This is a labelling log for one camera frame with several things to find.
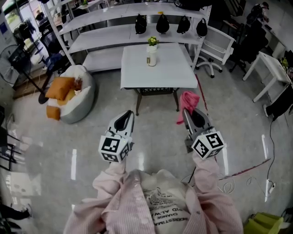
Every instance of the black and white marker cube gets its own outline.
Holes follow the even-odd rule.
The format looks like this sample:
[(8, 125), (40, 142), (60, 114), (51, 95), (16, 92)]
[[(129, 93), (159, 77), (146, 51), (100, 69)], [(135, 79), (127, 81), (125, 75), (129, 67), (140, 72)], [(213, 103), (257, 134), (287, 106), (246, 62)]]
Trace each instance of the black and white marker cube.
[(202, 158), (216, 156), (224, 148), (224, 140), (220, 132), (199, 135), (192, 145), (192, 149)]
[(128, 139), (110, 136), (101, 136), (99, 153), (103, 160), (121, 163), (130, 151)]

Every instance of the pink striped shirt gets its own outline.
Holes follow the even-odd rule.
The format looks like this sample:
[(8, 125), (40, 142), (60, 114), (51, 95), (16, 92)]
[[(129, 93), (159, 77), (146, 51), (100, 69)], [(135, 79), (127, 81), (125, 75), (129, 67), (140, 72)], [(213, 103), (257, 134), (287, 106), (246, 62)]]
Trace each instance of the pink striped shirt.
[[(217, 188), (218, 165), (214, 158), (196, 163), (195, 186), (189, 187), (185, 201), (190, 212), (183, 234), (242, 234), (243, 226), (232, 199)], [(154, 223), (141, 188), (140, 173), (125, 171), (123, 164), (111, 163), (94, 180), (97, 198), (76, 205), (64, 234), (155, 234)]]

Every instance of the concrete floor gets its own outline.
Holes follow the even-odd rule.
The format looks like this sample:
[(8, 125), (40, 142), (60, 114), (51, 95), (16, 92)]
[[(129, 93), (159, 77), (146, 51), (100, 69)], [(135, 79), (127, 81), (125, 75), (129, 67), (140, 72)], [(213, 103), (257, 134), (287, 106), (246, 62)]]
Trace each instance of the concrete floor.
[[(280, 116), (272, 124), (276, 158), (269, 178), (277, 186), (266, 199), (266, 175), (273, 148), (269, 135), (271, 118), (265, 117), (262, 104), (269, 104), (269, 99), (263, 96), (254, 103), (252, 99), (263, 87), (259, 76), (253, 72), (243, 82), (242, 71), (236, 68), (231, 74), (231, 66), (228, 62), (222, 73), (215, 71), (214, 79), (205, 67), (196, 70), (208, 111), (200, 89), (192, 90), (201, 97), (198, 108), (208, 113), (227, 144), (217, 155), (222, 174), (219, 178), (261, 164), (266, 157), (271, 159), (235, 177), (235, 189), (230, 196), (243, 222), (255, 212), (281, 215), (292, 197), (293, 118), (286, 114), (286, 118)], [(93, 77), (98, 86), (97, 100), (89, 115), (72, 125), (47, 119), (46, 104), (38, 104), (38, 94), (15, 101), (15, 122), (9, 129), (10, 134), (21, 140), (11, 142), (23, 153), (16, 156), (18, 164), (13, 164), (13, 172), (0, 170), (1, 189), (6, 204), (12, 203), (14, 208), (31, 204), (33, 218), (17, 222), (30, 234), (62, 233), (72, 207), (83, 198), (96, 196), (92, 181), (109, 165), (98, 154), (100, 136), (111, 118), (122, 111), (135, 110), (135, 93), (120, 90), (120, 70), (96, 73)], [(135, 145), (127, 159), (128, 171), (140, 169), (151, 173), (167, 169), (180, 179), (192, 173), (194, 163), (184, 145), (187, 131), (184, 125), (176, 125), (175, 109), (172, 95), (143, 97), (140, 115), (135, 117)], [(76, 167), (72, 163), (75, 153)], [(222, 189), (227, 182), (233, 180), (221, 180), (218, 185)]]

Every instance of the white bottle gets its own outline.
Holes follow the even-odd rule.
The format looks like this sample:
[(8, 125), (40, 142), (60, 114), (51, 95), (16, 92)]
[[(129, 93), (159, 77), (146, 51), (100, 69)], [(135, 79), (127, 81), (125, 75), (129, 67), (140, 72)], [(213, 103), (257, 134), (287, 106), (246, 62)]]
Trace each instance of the white bottle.
[(157, 64), (157, 48), (154, 46), (148, 46), (147, 49), (147, 64), (151, 67)]

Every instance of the electric fan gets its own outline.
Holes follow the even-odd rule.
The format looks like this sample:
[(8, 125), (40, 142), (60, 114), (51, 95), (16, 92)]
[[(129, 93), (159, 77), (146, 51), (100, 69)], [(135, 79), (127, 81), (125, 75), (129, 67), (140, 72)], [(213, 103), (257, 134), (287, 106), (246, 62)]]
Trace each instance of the electric fan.
[(29, 77), (32, 63), (30, 57), (17, 45), (6, 47), (0, 54), (0, 76), (1, 78), (13, 86), (19, 76), (23, 74), (41, 93), (38, 102), (44, 104), (48, 98), (36, 83)]

